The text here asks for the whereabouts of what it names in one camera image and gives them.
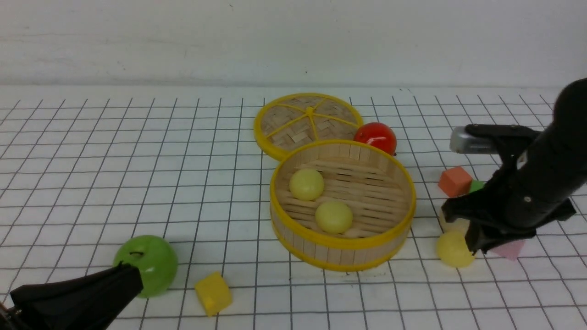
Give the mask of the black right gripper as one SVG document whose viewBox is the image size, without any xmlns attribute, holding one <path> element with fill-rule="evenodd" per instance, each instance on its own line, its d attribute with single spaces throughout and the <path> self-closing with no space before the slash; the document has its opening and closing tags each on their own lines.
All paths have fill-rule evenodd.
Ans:
<svg viewBox="0 0 587 330">
<path fill-rule="evenodd" d="M 469 220 L 465 242 L 472 253 L 531 238 L 537 228 L 576 213 L 570 200 L 578 188 L 576 138 L 539 137 L 504 166 L 483 192 L 442 204 L 447 223 Z"/>
</svg>

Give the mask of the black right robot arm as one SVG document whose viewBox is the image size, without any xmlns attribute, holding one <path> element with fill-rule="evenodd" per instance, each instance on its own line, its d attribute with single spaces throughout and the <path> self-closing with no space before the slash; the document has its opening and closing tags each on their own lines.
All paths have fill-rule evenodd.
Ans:
<svg viewBox="0 0 587 330">
<path fill-rule="evenodd" d="M 556 98 L 552 122 L 538 131 L 520 125 L 460 126 L 449 142 L 459 154 L 497 154 L 502 164 L 475 192 L 442 205 L 447 223 L 469 222 L 472 253 L 536 236 L 576 211 L 570 197 L 587 179 L 587 80 L 574 81 Z"/>
</svg>

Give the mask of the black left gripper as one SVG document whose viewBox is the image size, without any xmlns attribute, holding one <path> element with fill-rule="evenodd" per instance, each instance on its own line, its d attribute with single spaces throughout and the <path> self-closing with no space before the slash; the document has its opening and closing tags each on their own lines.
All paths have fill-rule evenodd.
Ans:
<svg viewBox="0 0 587 330">
<path fill-rule="evenodd" d="M 140 270 L 119 264 L 61 282 L 24 285 L 1 305 L 2 330 L 105 330 L 143 290 Z"/>
</svg>

